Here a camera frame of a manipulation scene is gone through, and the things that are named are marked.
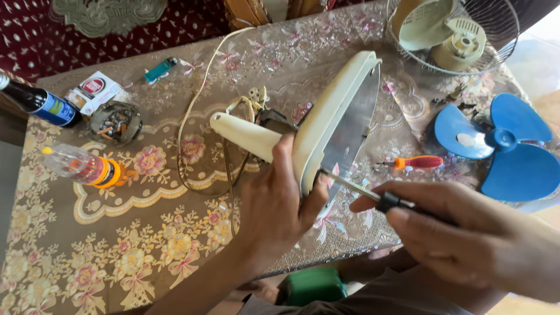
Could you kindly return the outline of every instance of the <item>cigarette butt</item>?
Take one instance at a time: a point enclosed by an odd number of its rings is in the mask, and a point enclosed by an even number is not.
[[[103,133],[109,132],[110,130],[113,130],[113,128],[112,128],[112,127],[107,127],[107,128],[105,128],[105,129],[103,129],[103,130],[99,130],[99,131],[97,132],[97,134],[98,134],[98,135],[101,135],[101,134],[103,134]]]

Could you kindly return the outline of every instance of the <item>bottle label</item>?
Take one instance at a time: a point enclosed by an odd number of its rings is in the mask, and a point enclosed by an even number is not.
[[[33,114],[56,126],[65,126],[74,118],[76,110],[67,101],[47,92],[45,104],[41,108],[29,112],[29,114]]]

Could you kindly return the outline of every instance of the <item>dark glass bottle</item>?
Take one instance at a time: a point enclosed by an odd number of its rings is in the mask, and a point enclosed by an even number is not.
[[[21,110],[63,128],[72,128],[82,115],[69,102],[37,87],[27,86],[0,74],[0,92]]]

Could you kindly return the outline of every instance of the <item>shorts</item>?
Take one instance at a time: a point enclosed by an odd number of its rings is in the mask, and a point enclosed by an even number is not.
[[[391,269],[337,302],[278,306],[251,295],[237,315],[472,315],[444,297]]]

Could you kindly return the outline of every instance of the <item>yellow bottle cap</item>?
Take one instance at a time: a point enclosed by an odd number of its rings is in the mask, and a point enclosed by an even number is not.
[[[41,153],[43,154],[52,154],[53,153],[53,149],[50,146],[46,146],[44,148],[41,149]]]

